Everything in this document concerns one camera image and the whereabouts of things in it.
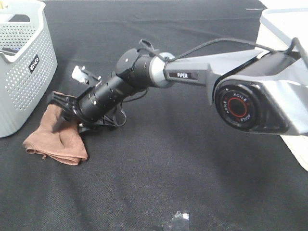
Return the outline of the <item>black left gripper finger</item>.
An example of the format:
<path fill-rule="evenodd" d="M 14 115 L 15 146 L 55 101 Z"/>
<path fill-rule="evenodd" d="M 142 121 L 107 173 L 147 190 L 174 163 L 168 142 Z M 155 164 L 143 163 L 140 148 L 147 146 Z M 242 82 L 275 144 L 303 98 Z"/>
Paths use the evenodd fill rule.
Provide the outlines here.
<path fill-rule="evenodd" d="M 56 123 L 52 127 L 52 133 L 59 132 L 68 126 L 70 126 L 72 122 L 72 116 L 67 113 L 60 113 L 59 118 L 57 119 Z"/>

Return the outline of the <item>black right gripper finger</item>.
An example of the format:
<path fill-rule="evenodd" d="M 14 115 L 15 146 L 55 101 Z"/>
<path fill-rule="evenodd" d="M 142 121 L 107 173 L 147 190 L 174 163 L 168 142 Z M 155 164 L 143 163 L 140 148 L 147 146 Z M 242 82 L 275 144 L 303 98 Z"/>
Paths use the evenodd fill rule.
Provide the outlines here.
<path fill-rule="evenodd" d="M 97 131 L 97 126 L 84 125 L 83 123 L 79 123 L 78 125 L 78 133 L 83 134 L 85 132 L 94 132 Z"/>

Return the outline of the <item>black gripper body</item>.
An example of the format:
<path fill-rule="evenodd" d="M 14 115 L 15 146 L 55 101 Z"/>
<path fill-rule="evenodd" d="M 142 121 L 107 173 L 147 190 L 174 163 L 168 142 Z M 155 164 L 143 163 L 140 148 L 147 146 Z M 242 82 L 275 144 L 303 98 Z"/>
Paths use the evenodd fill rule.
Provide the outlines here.
<path fill-rule="evenodd" d="M 114 129 L 124 126 L 127 121 L 127 115 L 123 110 L 122 103 L 120 103 L 119 106 L 116 105 L 113 107 L 112 117 L 109 117 L 106 114 L 101 115 L 99 113 L 95 113 L 95 115 L 98 116 L 96 121 L 85 118 L 85 116 L 81 113 L 76 97 L 64 95 L 54 91 L 49 96 L 49 104 L 59 106 L 61 109 L 60 113 L 67 113 L 71 115 L 72 122 L 70 125 L 77 122 L 77 125 L 79 125 L 79 123 L 83 123 L 84 125 L 97 126 L 98 129 L 102 126 L 107 126 L 110 129 Z"/>

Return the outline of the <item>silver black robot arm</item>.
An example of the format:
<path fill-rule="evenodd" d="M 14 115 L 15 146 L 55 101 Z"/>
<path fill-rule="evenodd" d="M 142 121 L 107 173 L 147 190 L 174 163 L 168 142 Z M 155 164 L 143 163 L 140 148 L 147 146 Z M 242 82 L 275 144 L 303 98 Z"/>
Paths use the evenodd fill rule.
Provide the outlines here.
<path fill-rule="evenodd" d="M 71 121 L 81 131 L 117 127 L 116 111 L 138 92 L 169 88 L 175 83 L 206 87 L 210 104 L 231 127 L 243 132 L 281 135 L 308 133 L 308 56 L 298 38 L 285 50 L 259 44 L 252 49 L 193 57 L 160 52 L 141 40 L 125 52 L 106 81 L 77 67 L 72 77 L 88 88 L 73 97 L 53 92 L 49 102 L 61 108 L 52 127 L 58 132 Z"/>

